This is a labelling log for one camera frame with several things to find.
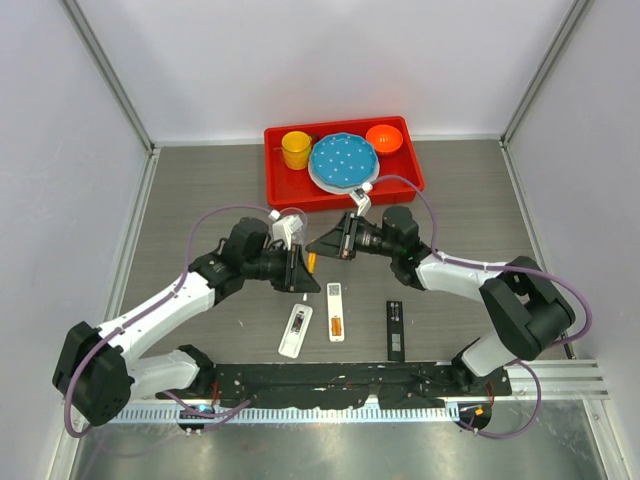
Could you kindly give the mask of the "red plastic tray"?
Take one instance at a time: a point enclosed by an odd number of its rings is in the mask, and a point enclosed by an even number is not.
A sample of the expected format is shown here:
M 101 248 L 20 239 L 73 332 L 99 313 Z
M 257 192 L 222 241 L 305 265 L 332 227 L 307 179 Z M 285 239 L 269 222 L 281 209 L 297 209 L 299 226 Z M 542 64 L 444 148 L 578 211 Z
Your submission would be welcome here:
M 405 119 L 402 116 L 387 116 L 267 128 L 263 135 L 267 203 L 278 210 L 297 207 L 305 212 L 353 207 L 355 203 L 348 195 L 326 192 L 314 183 L 307 172 L 288 168 L 282 156 L 281 140 L 290 131 L 303 131 L 319 138 L 342 132 L 363 137 L 376 125 L 392 126 L 403 137 L 399 150 L 380 160 L 380 174 L 397 175 L 409 180 L 411 184 L 385 180 L 373 187 L 369 197 L 375 205 L 413 201 L 416 192 L 425 188 L 421 165 Z

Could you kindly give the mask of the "orange handle screwdriver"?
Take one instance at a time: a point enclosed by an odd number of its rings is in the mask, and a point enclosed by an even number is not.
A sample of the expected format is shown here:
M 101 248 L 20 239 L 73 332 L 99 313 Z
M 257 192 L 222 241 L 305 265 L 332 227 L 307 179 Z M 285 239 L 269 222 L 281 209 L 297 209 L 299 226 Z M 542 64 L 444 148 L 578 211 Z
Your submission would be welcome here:
M 316 270 L 316 263 L 317 263 L 317 255 L 313 252 L 311 252 L 308 255 L 308 270 L 310 273 L 314 273 Z

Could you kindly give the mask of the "blue dotted plate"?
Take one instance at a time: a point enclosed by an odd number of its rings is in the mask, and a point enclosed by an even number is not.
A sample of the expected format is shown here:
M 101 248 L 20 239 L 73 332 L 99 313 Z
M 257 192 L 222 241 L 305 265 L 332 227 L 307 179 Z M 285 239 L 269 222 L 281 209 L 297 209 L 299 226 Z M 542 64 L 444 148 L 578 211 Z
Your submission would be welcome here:
M 318 140 L 308 164 L 308 170 L 336 187 L 362 184 L 377 167 L 380 168 L 380 161 L 374 147 L 363 137 L 346 132 Z

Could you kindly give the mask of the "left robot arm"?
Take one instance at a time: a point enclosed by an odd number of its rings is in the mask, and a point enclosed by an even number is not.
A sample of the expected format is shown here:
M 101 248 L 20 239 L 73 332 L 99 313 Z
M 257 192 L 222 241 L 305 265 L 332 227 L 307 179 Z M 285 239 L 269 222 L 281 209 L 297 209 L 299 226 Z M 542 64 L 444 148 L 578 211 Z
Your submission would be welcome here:
M 318 293 L 302 241 L 299 213 L 273 224 L 241 219 L 214 251 L 190 260 L 164 290 L 96 327 L 81 322 L 65 338 L 52 383 L 64 413 L 79 412 L 93 427 L 114 419 L 132 400 L 175 394 L 200 399 L 211 392 L 214 364 L 192 345 L 149 357 L 147 351 L 180 325 L 204 313 L 248 281 L 266 281 L 282 293 Z

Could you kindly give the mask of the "long white remote control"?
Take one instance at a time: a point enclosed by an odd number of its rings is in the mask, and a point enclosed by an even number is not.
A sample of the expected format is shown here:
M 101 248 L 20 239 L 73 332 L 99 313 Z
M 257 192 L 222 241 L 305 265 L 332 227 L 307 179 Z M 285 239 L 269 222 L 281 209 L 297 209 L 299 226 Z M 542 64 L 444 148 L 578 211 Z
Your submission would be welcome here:
M 330 342 L 343 342 L 345 339 L 342 285 L 338 282 L 327 284 L 327 316 Z

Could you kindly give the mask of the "yellow plastic cup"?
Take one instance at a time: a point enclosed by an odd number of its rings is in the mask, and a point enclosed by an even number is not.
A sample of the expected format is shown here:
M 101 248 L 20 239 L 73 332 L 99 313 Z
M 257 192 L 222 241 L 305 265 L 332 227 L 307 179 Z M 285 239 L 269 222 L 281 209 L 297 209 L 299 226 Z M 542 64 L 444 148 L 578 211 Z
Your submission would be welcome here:
M 311 150 L 312 137 L 303 131 L 290 131 L 281 140 L 282 156 L 289 169 L 305 169 Z

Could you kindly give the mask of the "white remote with black batteries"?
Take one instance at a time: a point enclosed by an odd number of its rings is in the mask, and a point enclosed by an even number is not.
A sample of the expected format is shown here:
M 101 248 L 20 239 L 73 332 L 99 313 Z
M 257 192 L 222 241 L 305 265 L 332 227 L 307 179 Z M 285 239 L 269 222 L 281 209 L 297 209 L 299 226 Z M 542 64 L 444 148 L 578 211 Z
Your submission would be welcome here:
M 278 347 L 281 356 L 291 359 L 299 356 L 312 315 L 312 307 L 304 304 L 293 305 Z

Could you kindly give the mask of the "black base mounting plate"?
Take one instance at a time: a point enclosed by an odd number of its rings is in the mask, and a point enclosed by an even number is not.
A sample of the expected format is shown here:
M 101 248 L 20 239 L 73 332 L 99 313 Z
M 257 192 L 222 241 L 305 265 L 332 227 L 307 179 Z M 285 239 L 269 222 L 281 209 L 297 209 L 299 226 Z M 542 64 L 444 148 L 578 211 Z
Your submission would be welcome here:
M 173 393 L 226 408 L 248 401 L 251 408 L 301 410 L 359 409 L 374 395 L 389 410 L 442 407 L 446 397 L 509 396 L 512 388 L 503 368 L 475 378 L 435 362 L 216 364 Z

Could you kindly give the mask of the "orange bowl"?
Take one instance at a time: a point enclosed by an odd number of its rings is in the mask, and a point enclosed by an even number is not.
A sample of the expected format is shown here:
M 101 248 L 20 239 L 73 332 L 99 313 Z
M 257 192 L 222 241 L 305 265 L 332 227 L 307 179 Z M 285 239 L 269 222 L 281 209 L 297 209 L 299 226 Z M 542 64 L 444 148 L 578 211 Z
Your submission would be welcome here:
M 379 155 L 391 155 L 398 151 L 404 143 L 402 132 L 387 124 L 371 127 L 366 132 L 365 139 Z

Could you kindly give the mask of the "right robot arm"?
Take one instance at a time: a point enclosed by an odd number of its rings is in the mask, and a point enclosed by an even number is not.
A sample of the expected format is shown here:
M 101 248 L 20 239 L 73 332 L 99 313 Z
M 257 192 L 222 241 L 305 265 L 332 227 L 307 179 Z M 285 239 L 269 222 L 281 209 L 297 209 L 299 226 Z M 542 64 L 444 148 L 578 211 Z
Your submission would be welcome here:
M 388 257 L 395 278 L 405 286 L 483 304 L 492 332 L 451 362 L 453 386 L 465 395 L 477 393 L 505 365 L 536 359 L 575 322 L 574 310 L 533 259 L 480 264 L 447 255 L 421 240 L 417 222 L 403 206 L 387 208 L 379 225 L 347 212 L 306 249 L 340 260 L 359 252 Z

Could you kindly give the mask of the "white plate under blue plate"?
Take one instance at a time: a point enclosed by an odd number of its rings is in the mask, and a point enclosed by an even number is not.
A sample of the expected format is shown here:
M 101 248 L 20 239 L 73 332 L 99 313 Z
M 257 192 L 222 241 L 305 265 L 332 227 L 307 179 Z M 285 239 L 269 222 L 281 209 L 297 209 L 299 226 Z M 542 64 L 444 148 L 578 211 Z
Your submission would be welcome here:
M 334 195 L 349 195 L 352 192 L 361 189 L 363 190 L 365 193 L 370 192 L 373 189 L 373 181 L 376 180 L 379 176 L 379 172 L 380 172 L 380 168 L 377 167 L 375 169 L 375 171 L 367 178 L 366 182 L 359 184 L 359 185 L 355 185 L 355 186 L 349 186 L 349 187 L 336 187 L 336 186 L 332 186 L 327 184 L 326 182 L 324 182 L 318 175 L 316 175 L 312 169 L 308 170 L 309 176 L 312 180 L 312 182 L 319 187 L 321 190 L 328 192 L 330 194 L 334 194 Z

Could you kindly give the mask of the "aluminium rail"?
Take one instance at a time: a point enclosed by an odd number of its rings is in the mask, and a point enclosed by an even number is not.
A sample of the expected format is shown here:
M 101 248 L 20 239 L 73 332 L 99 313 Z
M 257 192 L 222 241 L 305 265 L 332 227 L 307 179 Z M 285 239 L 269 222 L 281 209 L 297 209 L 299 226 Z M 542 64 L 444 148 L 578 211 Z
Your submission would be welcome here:
M 595 360 L 539 360 L 506 368 L 512 396 L 535 400 L 536 375 L 543 400 L 608 400 L 609 391 Z

